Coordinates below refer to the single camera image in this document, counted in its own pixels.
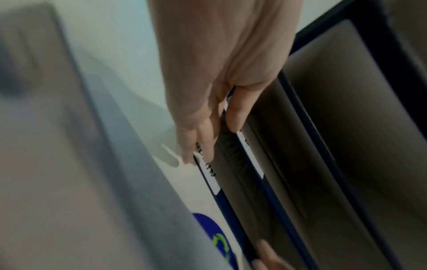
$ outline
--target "hand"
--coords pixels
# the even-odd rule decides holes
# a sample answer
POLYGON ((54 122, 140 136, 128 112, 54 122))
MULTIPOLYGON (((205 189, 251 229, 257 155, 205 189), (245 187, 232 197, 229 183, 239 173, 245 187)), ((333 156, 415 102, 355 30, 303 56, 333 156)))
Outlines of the hand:
POLYGON ((148 0, 184 163, 214 158, 219 116, 239 131, 292 46, 302 0, 148 0))
POLYGON ((280 258, 266 241, 260 240, 257 248, 260 260, 252 262, 254 270, 295 270, 280 258))

